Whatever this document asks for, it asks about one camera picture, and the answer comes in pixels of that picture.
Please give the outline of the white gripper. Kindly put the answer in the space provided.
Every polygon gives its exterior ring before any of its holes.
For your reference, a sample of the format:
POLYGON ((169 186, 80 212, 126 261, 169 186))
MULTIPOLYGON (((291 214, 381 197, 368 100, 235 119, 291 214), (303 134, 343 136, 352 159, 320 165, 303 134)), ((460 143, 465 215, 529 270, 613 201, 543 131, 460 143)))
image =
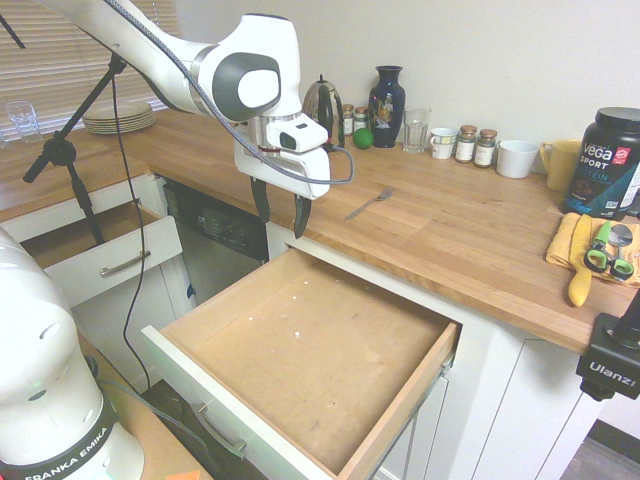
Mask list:
MULTIPOLYGON (((302 153, 280 149, 277 152, 263 151, 263 154, 288 173, 316 180, 330 179, 329 156, 322 146, 302 153)), ((270 221, 266 183, 295 193, 294 236, 296 239, 302 237, 311 214, 312 200, 326 194, 329 186, 296 180, 280 173, 256 159, 237 141, 234 142, 234 162, 240 172, 252 177, 252 195, 262 222, 270 221)))

